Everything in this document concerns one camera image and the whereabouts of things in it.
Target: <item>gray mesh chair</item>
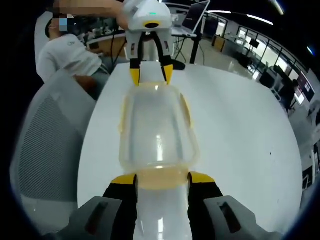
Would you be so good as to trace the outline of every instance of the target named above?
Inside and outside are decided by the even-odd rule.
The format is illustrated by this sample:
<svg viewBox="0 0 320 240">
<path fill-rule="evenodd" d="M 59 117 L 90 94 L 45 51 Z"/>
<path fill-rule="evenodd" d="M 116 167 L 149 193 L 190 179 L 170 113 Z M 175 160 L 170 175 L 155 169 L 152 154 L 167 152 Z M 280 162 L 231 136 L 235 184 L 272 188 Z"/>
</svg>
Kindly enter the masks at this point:
<svg viewBox="0 0 320 240">
<path fill-rule="evenodd" d="M 63 70 L 34 96 L 10 167 L 16 199 L 41 234 L 68 225 L 78 208 L 80 155 L 96 102 Z"/>
</svg>

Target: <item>white shirt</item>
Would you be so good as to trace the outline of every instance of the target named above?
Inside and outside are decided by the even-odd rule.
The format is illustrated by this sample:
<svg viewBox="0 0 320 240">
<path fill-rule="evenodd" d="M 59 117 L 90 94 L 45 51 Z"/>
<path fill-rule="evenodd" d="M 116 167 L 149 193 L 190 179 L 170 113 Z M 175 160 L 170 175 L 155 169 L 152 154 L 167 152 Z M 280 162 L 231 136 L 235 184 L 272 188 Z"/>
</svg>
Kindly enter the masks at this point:
<svg viewBox="0 0 320 240">
<path fill-rule="evenodd" d="M 43 47 L 36 71 L 47 82 L 60 69 L 65 69 L 70 76 L 92 76 L 101 65 L 97 54 L 87 51 L 75 35 L 67 34 Z"/>
</svg>

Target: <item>translucent plastic box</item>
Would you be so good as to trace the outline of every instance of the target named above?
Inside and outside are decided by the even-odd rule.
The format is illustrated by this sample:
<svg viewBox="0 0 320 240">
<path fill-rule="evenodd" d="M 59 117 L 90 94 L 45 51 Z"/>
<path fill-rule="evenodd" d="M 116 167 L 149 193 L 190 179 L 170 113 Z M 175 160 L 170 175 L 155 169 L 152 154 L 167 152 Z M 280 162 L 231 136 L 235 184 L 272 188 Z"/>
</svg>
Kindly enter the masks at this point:
<svg viewBox="0 0 320 240">
<path fill-rule="evenodd" d="M 120 132 L 119 160 L 127 173 L 161 178 L 167 168 L 171 175 L 188 174 L 199 157 L 186 100 L 163 82 L 141 83 L 128 92 Z"/>
</svg>

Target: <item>white table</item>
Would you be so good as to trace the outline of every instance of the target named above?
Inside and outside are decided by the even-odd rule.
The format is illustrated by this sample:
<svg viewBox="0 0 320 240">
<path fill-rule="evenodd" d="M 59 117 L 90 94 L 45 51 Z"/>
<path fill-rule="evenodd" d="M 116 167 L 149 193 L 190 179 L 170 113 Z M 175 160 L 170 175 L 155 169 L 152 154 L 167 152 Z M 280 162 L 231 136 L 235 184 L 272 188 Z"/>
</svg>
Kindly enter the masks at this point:
<svg viewBox="0 0 320 240">
<path fill-rule="evenodd" d="M 143 62 L 141 81 L 161 81 L 160 64 Z M 302 196 L 299 148 L 287 115 L 269 89 L 239 75 L 198 65 L 174 71 L 171 84 L 189 103 L 200 148 L 195 171 L 213 177 L 255 213 L 265 230 L 284 232 Z M 96 104 L 83 143 L 78 206 L 102 196 L 123 174 L 118 126 L 133 86 L 129 64 L 119 64 Z"/>
</svg>

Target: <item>ceiling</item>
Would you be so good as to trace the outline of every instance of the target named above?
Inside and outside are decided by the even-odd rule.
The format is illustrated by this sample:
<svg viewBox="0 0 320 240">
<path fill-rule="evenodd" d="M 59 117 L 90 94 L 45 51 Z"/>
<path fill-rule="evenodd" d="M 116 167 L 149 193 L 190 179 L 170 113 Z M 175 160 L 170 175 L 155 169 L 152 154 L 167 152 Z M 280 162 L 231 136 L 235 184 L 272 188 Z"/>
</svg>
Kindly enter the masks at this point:
<svg viewBox="0 0 320 240">
<path fill-rule="evenodd" d="M 163 0 L 163 2 L 190 5 L 194 1 Z M 316 11 L 316 1 L 277 0 L 277 2 L 284 11 L 283 15 L 271 0 L 211 0 L 208 10 L 232 12 L 232 14 L 218 13 L 218 15 L 275 40 L 295 55 L 305 67 L 311 68 L 320 80 L 320 39 L 317 38 L 320 26 L 319 19 L 316 19 L 320 11 Z M 268 20 L 273 26 L 249 18 L 246 14 Z M 310 54 L 307 47 L 312 49 L 315 56 Z"/>
</svg>

